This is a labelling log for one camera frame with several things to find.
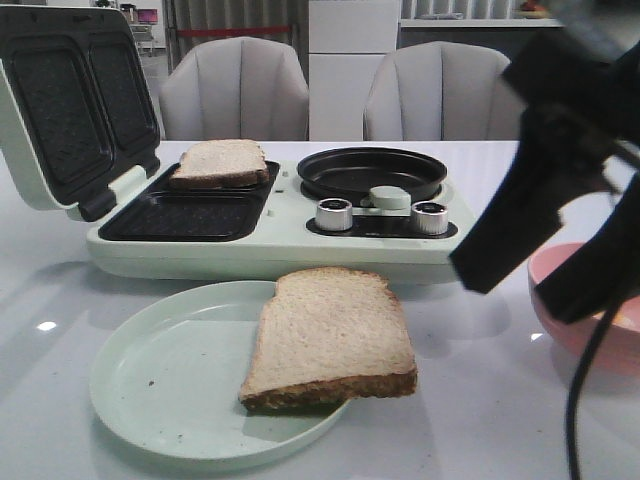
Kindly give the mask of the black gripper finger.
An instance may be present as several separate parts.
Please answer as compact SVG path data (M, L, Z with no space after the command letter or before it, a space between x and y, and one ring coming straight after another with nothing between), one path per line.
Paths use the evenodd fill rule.
M615 188L604 177L616 137L565 112L527 109L502 183L450 254L468 290L486 294L561 227L571 201Z
M639 176L584 245L535 287L556 320L573 323L639 287Z

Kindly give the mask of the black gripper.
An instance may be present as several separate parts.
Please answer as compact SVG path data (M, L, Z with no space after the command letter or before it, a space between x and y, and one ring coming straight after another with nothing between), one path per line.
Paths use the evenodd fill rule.
M638 167L639 48L624 49L579 1L552 9L562 26L537 34L503 77L524 101L514 185L584 195L611 191L611 156Z

